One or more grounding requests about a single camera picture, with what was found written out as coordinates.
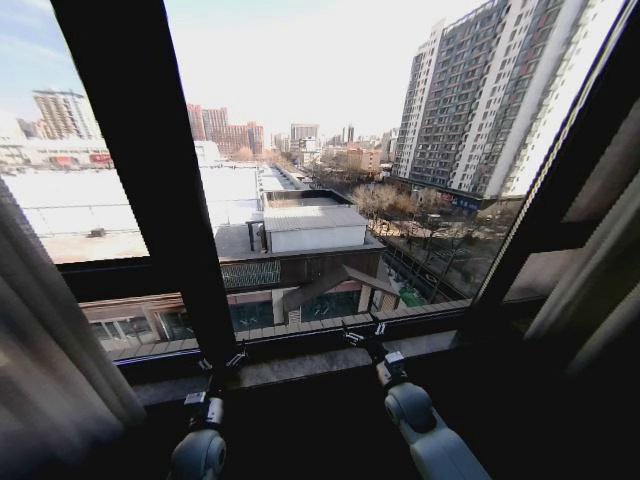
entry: cloud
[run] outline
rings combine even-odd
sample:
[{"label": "cloud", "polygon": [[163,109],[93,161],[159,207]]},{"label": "cloud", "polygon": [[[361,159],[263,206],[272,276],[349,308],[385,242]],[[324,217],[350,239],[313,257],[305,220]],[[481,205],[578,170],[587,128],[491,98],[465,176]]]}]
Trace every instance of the cloud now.
[{"label": "cloud", "polygon": [[52,11],[53,7],[49,0],[22,0],[26,5],[30,7],[38,8],[40,10]]},{"label": "cloud", "polygon": [[0,34],[0,50],[4,54],[18,56],[22,59],[29,58],[37,62],[47,61],[67,66],[73,65],[68,54],[65,55],[49,47],[9,35]]}]

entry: small white building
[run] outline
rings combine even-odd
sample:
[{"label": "small white building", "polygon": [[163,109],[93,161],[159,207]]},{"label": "small white building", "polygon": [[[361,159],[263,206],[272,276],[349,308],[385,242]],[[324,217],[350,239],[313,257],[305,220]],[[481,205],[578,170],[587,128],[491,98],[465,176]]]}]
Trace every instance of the small white building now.
[{"label": "small white building", "polygon": [[362,246],[367,221],[347,205],[267,208],[264,228],[270,252]]}]

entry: glass pane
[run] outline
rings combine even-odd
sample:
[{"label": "glass pane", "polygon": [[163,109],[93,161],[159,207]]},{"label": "glass pane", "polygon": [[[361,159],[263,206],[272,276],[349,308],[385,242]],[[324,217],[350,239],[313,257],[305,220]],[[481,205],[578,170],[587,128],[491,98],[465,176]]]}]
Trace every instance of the glass pane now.
[{"label": "glass pane", "polygon": [[148,255],[51,6],[2,2],[0,31],[0,177],[45,249],[56,263]]},{"label": "glass pane", "polygon": [[114,360],[197,348],[178,293],[80,304]]},{"label": "glass pane", "polygon": [[473,297],[621,4],[166,0],[237,338]]},{"label": "glass pane", "polygon": [[162,326],[169,340],[186,340],[195,338],[193,328],[186,311],[166,312],[159,314]]}]

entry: building facade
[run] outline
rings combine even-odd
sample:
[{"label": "building facade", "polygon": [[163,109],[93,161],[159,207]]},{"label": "building facade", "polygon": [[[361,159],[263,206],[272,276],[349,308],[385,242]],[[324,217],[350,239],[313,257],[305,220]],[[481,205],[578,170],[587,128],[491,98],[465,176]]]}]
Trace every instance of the building facade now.
[{"label": "building facade", "polygon": [[89,100],[72,90],[34,90],[33,99],[42,113],[50,139],[102,138]]},{"label": "building facade", "polygon": [[355,130],[353,125],[349,124],[342,128],[342,143],[352,143],[355,139]]},{"label": "building facade", "polygon": [[569,46],[545,90],[515,161],[510,166],[502,185],[503,197],[520,197],[529,190],[621,5],[621,0],[587,2]]},{"label": "building facade", "polygon": [[301,138],[313,137],[318,138],[319,126],[314,123],[292,123],[291,124],[291,147],[295,145]]},{"label": "building facade", "polygon": [[289,136],[283,133],[277,133],[273,136],[273,147],[282,153],[290,151]]},{"label": "building facade", "polygon": [[189,124],[194,141],[215,142],[222,155],[232,155],[241,148],[249,148],[260,155],[264,148],[264,129],[255,122],[229,125],[227,108],[205,108],[187,105]]},{"label": "building facade", "polygon": [[418,55],[394,175],[477,198],[499,196],[584,3],[492,0],[434,27],[423,111],[413,119]]},{"label": "building facade", "polygon": [[398,177],[409,178],[411,163],[418,140],[417,132],[422,124],[422,116],[427,103],[427,94],[433,79],[436,55],[440,48],[440,38],[443,28],[444,20],[441,20],[432,27],[429,40],[420,45],[411,63],[409,86],[407,87],[402,119],[400,121],[400,128],[398,129],[396,162],[392,169],[393,175]]},{"label": "building facade", "polygon": [[191,126],[191,136],[193,140],[197,142],[206,140],[204,122],[202,120],[202,107],[188,103],[187,114],[189,115],[189,125]]},{"label": "building facade", "polygon": [[392,128],[382,135],[380,141],[380,162],[393,163],[396,158],[396,144],[398,143],[398,129]]},{"label": "building facade", "polygon": [[209,142],[218,141],[218,137],[222,135],[224,128],[228,124],[227,107],[206,108],[202,110],[202,123],[205,138]]}]

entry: window sill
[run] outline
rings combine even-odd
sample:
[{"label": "window sill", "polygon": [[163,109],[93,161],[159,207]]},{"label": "window sill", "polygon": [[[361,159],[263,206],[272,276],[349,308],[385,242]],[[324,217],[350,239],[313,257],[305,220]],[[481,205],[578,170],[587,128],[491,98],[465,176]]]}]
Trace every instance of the window sill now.
[{"label": "window sill", "polygon": [[[454,348],[456,331],[447,331],[384,342],[388,350],[399,350],[410,359]],[[345,348],[323,353],[276,358],[243,366],[227,384],[229,390],[252,388],[304,378],[339,373],[371,364],[368,354],[359,348]],[[205,390],[207,377],[196,375],[186,378],[133,385],[133,390],[145,405],[179,401],[187,394]]]}]

